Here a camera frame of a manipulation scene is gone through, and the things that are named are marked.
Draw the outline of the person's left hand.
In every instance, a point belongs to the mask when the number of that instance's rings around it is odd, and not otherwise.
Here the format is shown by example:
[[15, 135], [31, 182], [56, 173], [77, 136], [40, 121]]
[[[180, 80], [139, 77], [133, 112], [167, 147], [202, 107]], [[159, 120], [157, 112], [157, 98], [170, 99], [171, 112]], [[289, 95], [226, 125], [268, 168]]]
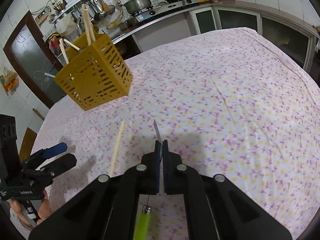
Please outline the person's left hand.
[[[47, 191], [43, 190], [43, 194], [44, 194], [44, 198], [41, 200], [41, 205], [37, 209], [37, 215], [39, 217], [39, 219], [36, 222], [37, 225], [41, 224], [45, 219], [47, 219], [52, 214]], [[25, 228], [27, 228], [29, 231], [33, 230], [34, 226], [23, 214], [21, 204], [17, 200], [12, 198], [9, 199], [7, 202], [9, 203], [10, 208], [17, 215], [21, 224]]]

